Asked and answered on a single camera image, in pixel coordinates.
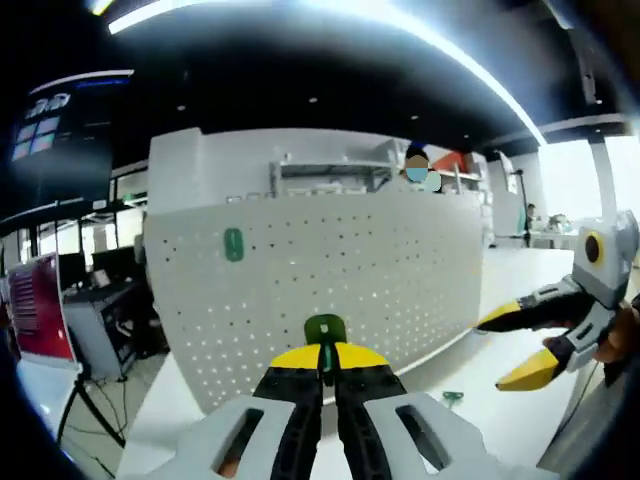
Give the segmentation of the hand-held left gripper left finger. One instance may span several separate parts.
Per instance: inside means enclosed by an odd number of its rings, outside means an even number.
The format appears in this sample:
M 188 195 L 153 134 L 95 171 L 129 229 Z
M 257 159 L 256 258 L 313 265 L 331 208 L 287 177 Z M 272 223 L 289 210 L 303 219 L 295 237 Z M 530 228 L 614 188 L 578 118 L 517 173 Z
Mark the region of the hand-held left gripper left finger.
M 321 438 L 318 345 L 276 357 L 251 396 L 238 396 L 196 423 L 167 462 L 169 479 L 308 479 Z

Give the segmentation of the person's right hand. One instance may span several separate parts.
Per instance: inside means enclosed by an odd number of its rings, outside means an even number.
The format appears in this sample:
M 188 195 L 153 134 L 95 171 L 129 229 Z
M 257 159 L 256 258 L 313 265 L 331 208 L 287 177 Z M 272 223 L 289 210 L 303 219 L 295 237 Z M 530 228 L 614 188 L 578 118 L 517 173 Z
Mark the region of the person's right hand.
M 639 311 L 623 302 L 617 312 L 613 327 L 594 354 L 600 363 L 622 361 L 639 352 Z

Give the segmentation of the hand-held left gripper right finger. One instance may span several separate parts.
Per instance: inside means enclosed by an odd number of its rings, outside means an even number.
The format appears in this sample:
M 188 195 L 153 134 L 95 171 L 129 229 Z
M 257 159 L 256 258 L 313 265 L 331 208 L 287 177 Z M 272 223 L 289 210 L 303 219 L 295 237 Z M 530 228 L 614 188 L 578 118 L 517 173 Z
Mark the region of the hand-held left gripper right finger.
M 338 436 L 354 479 L 548 479 L 505 464 L 478 428 L 425 392 L 409 393 L 388 361 L 359 345 L 335 344 Z

